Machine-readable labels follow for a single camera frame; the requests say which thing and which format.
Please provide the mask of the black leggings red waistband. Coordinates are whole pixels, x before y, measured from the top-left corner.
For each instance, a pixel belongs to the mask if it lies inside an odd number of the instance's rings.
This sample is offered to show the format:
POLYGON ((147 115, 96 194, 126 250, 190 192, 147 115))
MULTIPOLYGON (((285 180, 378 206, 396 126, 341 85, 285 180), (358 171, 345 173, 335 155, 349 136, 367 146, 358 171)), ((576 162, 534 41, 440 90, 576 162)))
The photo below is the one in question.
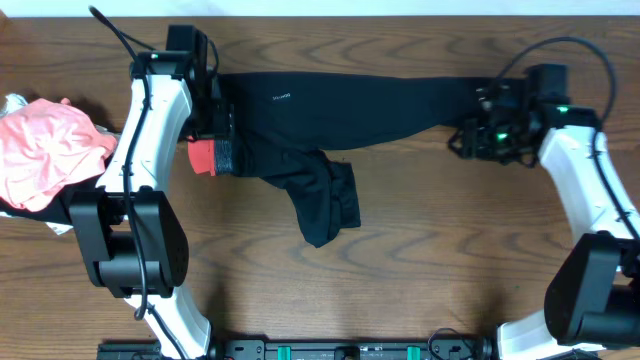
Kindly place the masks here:
POLYGON ((266 72, 227 74, 231 139, 189 143, 197 174, 257 177, 290 197, 304 240, 316 248, 360 226, 352 166, 326 153, 455 126, 481 110, 482 77, 394 78, 266 72))

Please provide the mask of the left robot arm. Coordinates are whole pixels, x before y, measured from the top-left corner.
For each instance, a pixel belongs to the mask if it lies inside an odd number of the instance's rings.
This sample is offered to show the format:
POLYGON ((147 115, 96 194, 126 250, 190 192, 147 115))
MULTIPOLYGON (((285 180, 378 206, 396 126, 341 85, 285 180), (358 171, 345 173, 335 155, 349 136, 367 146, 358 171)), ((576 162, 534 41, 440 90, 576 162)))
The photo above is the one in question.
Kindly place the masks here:
POLYGON ((133 53, 124 130, 94 189, 69 213, 91 282, 135 309, 159 342, 152 350, 103 349, 115 359, 216 359, 212 325, 185 282, 189 247, 168 200, 179 142, 211 140, 231 152, 234 108, 223 97, 214 44, 191 25, 172 25, 166 47, 133 53))

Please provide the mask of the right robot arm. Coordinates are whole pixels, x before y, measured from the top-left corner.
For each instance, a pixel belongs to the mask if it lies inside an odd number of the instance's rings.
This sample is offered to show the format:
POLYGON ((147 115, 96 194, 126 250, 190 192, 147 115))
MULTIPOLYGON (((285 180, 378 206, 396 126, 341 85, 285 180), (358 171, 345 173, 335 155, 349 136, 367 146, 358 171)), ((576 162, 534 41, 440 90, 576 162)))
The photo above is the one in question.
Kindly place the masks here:
POLYGON ((494 359, 589 359, 639 344, 639 213, 599 116, 572 104, 567 77, 565 66, 543 64, 529 68, 520 87, 478 88, 481 113, 449 140, 463 159, 541 165, 573 236, 542 310, 498 327, 494 359))

